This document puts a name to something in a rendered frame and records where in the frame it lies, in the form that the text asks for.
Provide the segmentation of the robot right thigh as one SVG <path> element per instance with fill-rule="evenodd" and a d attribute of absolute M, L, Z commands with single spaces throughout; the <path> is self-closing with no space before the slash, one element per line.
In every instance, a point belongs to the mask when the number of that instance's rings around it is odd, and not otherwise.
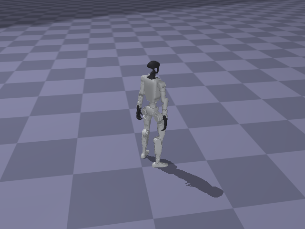
<path fill-rule="evenodd" d="M 162 113 L 156 111 L 154 112 L 154 119 L 155 121 L 157 122 L 157 130 L 158 130 L 158 133 L 159 133 L 159 136 L 156 136 L 154 139 L 153 139 L 153 142 L 155 141 L 155 139 L 159 138 L 162 142 L 163 138 L 164 138 L 164 135 L 165 135 L 165 130 L 164 131 L 161 131 L 162 129 L 164 129 L 164 120 L 162 118 Z M 155 143 L 155 142 L 154 142 Z"/>

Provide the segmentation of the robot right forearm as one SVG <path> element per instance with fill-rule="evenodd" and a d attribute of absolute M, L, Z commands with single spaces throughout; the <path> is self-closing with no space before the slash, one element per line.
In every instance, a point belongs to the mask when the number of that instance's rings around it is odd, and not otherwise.
<path fill-rule="evenodd" d="M 164 103 L 162 104 L 162 118 L 165 115 L 166 118 L 168 117 L 167 115 L 167 106 L 168 106 L 168 98 L 165 98 Z"/>

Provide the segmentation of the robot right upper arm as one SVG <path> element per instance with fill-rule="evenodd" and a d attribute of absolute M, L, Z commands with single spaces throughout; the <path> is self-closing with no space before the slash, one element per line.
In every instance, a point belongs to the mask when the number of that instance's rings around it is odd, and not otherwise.
<path fill-rule="evenodd" d="M 160 90 L 161 102 L 164 103 L 164 100 L 166 98 L 165 97 L 165 95 L 166 95 L 166 91 L 165 91 L 166 84 L 165 84 L 165 82 L 163 82 L 161 80 L 158 80 L 157 81 L 157 87 Z"/>

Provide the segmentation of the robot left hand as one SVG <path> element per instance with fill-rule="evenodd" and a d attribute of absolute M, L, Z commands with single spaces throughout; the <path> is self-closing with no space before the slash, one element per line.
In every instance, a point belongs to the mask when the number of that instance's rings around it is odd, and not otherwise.
<path fill-rule="evenodd" d="M 136 118 L 137 118 L 138 120 L 141 120 L 141 119 L 142 119 L 140 114 L 143 115 L 143 114 L 141 113 L 141 108 L 139 108 L 139 105 L 137 105 Z"/>

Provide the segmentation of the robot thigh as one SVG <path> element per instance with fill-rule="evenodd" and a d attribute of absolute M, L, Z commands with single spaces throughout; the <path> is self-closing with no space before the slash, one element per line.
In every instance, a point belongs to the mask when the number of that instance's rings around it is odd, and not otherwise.
<path fill-rule="evenodd" d="M 149 136 L 150 134 L 150 124 L 151 124 L 151 119 L 152 116 L 148 115 L 146 113 L 146 107 L 142 109 L 142 114 L 143 114 L 143 120 L 144 120 L 144 131 L 143 131 L 143 136 Z"/>
<path fill-rule="evenodd" d="M 162 142 L 163 138 L 164 138 L 164 135 L 165 135 L 165 130 L 164 131 L 161 131 L 162 129 L 164 129 L 164 120 L 162 118 L 162 113 L 156 111 L 154 112 L 154 119 L 155 121 L 157 122 L 157 130 L 158 130 L 158 133 L 159 133 L 159 136 L 156 136 L 154 139 L 153 139 L 153 142 L 155 141 L 155 139 L 159 138 Z M 155 143 L 155 142 L 154 142 Z"/>

